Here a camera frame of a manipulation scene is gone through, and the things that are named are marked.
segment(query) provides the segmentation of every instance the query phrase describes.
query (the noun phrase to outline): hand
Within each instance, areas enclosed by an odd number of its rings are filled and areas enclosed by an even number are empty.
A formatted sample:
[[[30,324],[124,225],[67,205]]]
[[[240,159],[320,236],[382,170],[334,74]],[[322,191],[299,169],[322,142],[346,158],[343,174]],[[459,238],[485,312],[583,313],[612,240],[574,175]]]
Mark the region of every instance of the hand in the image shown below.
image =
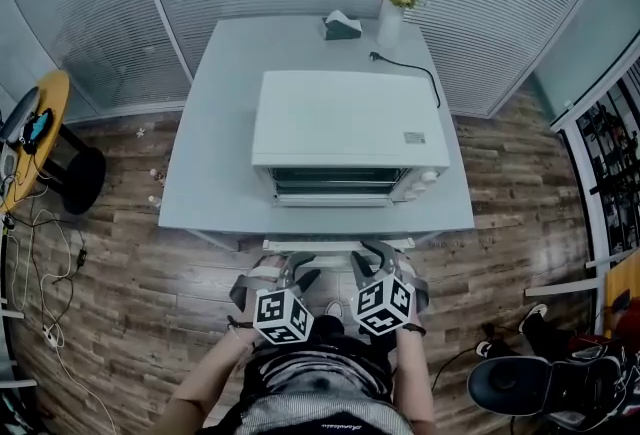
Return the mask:
[[[260,268],[260,266],[268,266],[270,268],[282,268],[286,261],[287,261],[287,258],[281,255],[270,255],[265,258],[262,258],[262,260],[260,261],[260,264],[258,265],[258,268]],[[260,277],[260,275],[257,275],[257,277],[267,280],[269,282],[276,281],[276,279],[272,277]],[[253,314],[256,310],[256,299],[257,299],[257,295],[256,295],[255,289],[247,288],[247,299],[245,301],[244,311],[242,311],[242,314],[238,316],[238,321],[242,323],[253,321]]]

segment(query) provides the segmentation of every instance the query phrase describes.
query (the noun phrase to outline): toaster oven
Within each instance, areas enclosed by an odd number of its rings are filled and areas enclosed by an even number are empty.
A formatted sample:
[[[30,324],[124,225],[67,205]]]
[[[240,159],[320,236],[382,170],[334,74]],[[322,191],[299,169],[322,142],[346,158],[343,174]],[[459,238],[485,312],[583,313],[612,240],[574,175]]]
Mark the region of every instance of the toaster oven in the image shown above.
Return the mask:
[[[410,202],[449,167],[427,78],[338,71],[263,77],[252,165],[274,203]]]

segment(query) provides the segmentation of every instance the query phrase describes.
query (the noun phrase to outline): power cord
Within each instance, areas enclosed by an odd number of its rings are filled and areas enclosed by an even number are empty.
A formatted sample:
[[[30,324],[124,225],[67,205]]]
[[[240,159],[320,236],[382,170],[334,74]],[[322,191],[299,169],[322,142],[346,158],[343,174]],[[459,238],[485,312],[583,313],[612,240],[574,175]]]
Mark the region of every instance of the power cord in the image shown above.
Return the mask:
[[[417,65],[409,65],[407,63],[394,62],[393,60],[389,60],[385,58],[380,53],[376,53],[375,51],[371,51],[369,53],[369,59],[372,62],[377,62],[378,60],[382,60],[383,62],[390,63],[392,65],[398,65],[399,67],[407,67],[409,69],[418,69],[419,71],[426,72],[431,78],[431,83],[433,84],[433,92],[436,94],[436,99],[438,100],[437,108],[440,108],[440,94],[438,93],[438,87],[436,86],[436,80],[433,78],[433,74],[430,71],[425,69],[424,67],[418,67]]]
[[[33,212],[33,206],[34,206],[35,200],[32,201],[31,204],[31,209],[29,211],[29,217],[30,219],[32,219],[32,212]],[[51,215],[51,219],[44,221],[44,222],[38,222],[38,218],[40,218],[40,215],[42,213],[48,213],[49,215]],[[75,275],[78,273],[79,269],[84,265],[84,261],[87,255],[87,251],[85,249],[85,240],[84,240],[84,236],[82,235],[82,231],[80,231],[79,229],[76,229],[78,231],[78,234],[80,235],[80,239],[82,240],[82,249],[80,250],[79,254],[78,254],[78,258],[76,261],[77,264],[77,268],[76,271],[71,273],[71,247],[69,246],[69,242],[67,241],[67,238],[64,235],[64,232],[62,230],[62,227],[60,226],[59,222],[64,222],[63,220],[58,220],[55,215],[53,213],[51,213],[50,211],[47,211],[46,209],[41,209],[40,212],[38,213],[38,215],[35,217],[35,219],[32,219],[32,223],[27,223],[24,222],[23,220],[20,220],[18,218],[13,217],[14,220],[19,221],[20,223],[31,227],[31,236],[29,239],[29,254],[28,254],[28,258],[26,261],[26,276],[25,276],[25,290],[24,290],[24,298],[23,298],[23,302],[22,302],[22,309],[24,309],[24,304],[26,302],[26,294],[27,294],[27,281],[28,281],[28,277],[29,277],[29,263],[33,262],[34,268],[36,270],[36,275],[38,277],[38,287],[40,289],[40,315],[41,315],[41,321],[42,321],[42,331],[44,333],[44,337],[45,340],[47,341],[47,344],[49,344],[49,346],[51,346],[53,349],[55,349],[56,351],[56,355],[58,357],[58,360],[60,361],[60,365],[62,366],[62,369],[64,370],[64,372],[66,373],[66,375],[69,377],[69,380],[71,380],[74,384],[76,384],[78,387],[80,387],[81,389],[83,389],[85,392],[87,392],[87,394],[93,396],[98,403],[100,403],[100,406],[102,406],[102,408],[104,409],[105,413],[107,414],[107,417],[109,418],[109,422],[111,423],[111,429],[113,430],[113,435],[117,435],[117,431],[116,431],[116,427],[115,427],[115,423],[113,422],[113,418],[111,417],[111,414],[109,412],[109,410],[107,409],[106,405],[104,404],[104,402],[100,399],[100,397],[98,397],[97,394],[95,394],[94,392],[92,392],[91,390],[89,390],[87,387],[85,387],[84,385],[82,385],[81,383],[79,383],[77,380],[75,380],[71,374],[69,373],[69,370],[67,369],[66,365],[64,364],[64,361],[62,360],[62,356],[60,355],[60,348],[63,348],[65,345],[65,339],[64,339],[64,332],[62,331],[62,327],[60,326],[60,319],[62,318],[62,316],[64,316],[66,314],[66,312],[69,310],[69,307],[71,305],[71,301],[73,300],[73,293],[74,293],[74,286],[73,286],[73,278],[75,277]],[[58,230],[60,231],[60,235],[62,236],[62,239],[64,240],[66,246],[67,246],[67,250],[69,253],[69,266],[67,268],[67,272],[63,275],[55,275],[53,273],[47,273],[44,276],[40,277],[40,271],[38,270],[38,266],[36,264],[35,258],[33,257],[33,244],[35,241],[35,228],[40,226],[40,225],[45,225],[47,223],[55,223],[56,226],[58,227]],[[13,276],[13,280],[11,282],[11,294],[13,296],[13,285],[15,282],[15,277],[16,277],[16,273],[17,273],[17,269],[20,265],[20,261],[19,261],[19,252],[20,252],[20,245],[18,243],[18,240],[14,237],[14,236],[9,236],[11,237],[11,239],[14,240],[14,242],[16,243],[16,266],[14,268],[14,276]],[[71,283],[71,295],[69,296],[69,300],[67,301],[67,305],[65,306],[65,308],[62,310],[62,312],[60,314],[58,314],[57,316],[54,316],[51,311],[47,308],[47,305],[45,303],[44,300],[44,280],[47,277],[55,277],[55,280],[53,281],[52,284],[55,284],[61,280],[68,280]],[[53,320],[53,323],[47,327],[44,321],[44,313],[47,313]],[[53,334],[51,333],[53,329],[56,329],[56,335],[55,337],[53,336]]]
[[[31,167],[31,163],[33,161],[33,155],[31,156],[30,160],[29,160],[29,164],[27,165],[27,174],[29,173],[29,168]],[[43,176],[40,173],[40,170],[38,169],[38,166],[35,164],[35,162],[33,162],[33,165],[36,169],[36,174],[38,174],[38,177],[40,177],[43,180],[49,180],[51,179],[51,177],[47,177],[47,176]],[[13,202],[14,202],[14,206],[18,205],[20,202],[22,202],[23,200],[27,200],[27,199],[37,199],[38,197],[42,197],[45,193],[47,193],[47,191],[49,191],[49,183],[46,184],[45,189],[41,192],[37,192],[34,193],[33,195],[27,195],[26,197],[22,197],[21,199],[16,198],[16,187],[17,186],[22,186],[24,184],[24,182],[26,181],[26,179],[23,179],[22,182],[19,181],[19,174],[17,172],[8,175],[7,177],[5,177],[2,180],[2,183],[0,183],[0,195],[2,196],[2,207],[5,211],[5,216],[9,215],[9,209],[7,207],[7,195],[9,194],[9,190],[11,189],[11,185],[12,183],[9,183],[7,186],[7,181],[13,181],[14,184],[14,188],[13,188]]]
[[[456,360],[458,357],[462,357],[462,355],[464,355],[465,353],[468,353],[470,351],[475,350],[476,347],[474,346],[473,348],[467,348],[466,350],[461,351],[460,353],[458,353],[456,356],[451,357],[449,360],[447,360],[444,365],[440,368],[440,371],[438,371],[438,374],[436,375],[436,379],[433,381],[433,385],[431,386],[431,392],[433,392],[436,388],[436,384],[438,383],[438,378],[440,378],[440,374],[444,371],[444,369],[451,364],[454,360]]]

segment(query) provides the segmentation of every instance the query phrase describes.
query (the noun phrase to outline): yellow round table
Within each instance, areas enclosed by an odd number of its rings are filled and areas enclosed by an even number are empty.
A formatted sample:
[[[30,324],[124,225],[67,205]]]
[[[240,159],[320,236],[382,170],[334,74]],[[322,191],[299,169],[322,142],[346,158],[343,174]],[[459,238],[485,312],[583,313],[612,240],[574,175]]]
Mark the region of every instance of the yellow round table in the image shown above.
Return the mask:
[[[36,114],[41,115],[50,109],[53,122],[38,143],[35,155],[27,154],[21,145],[17,150],[16,178],[9,187],[0,212],[10,212],[29,197],[34,183],[40,181],[62,196],[67,211],[80,214],[93,204],[100,193],[106,172],[104,156],[98,149],[87,147],[62,124],[71,87],[67,73],[52,71],[40,79],[37,86],[40,102]],[[58,135],[78,151],[66,170],[49,159]]]

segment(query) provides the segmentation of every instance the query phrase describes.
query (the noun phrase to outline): wrist strap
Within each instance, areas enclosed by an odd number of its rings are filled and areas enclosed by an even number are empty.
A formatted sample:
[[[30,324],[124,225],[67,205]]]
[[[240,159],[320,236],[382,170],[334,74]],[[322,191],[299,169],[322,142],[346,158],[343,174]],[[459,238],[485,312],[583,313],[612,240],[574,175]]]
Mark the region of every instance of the wrist strap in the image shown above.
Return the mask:
[[[236,321],[231,316],[227,316],[227,319],[229,320],[229,323],[227,324],[228,327],[253,328],[253,322],[251,322],[251,321]]]
[[[424,328],[414,323],[407,323],[406,325],[402,325],[402,328],[408,330],[409,332],[419,332],[422,337],[427,335],[427,331]]]

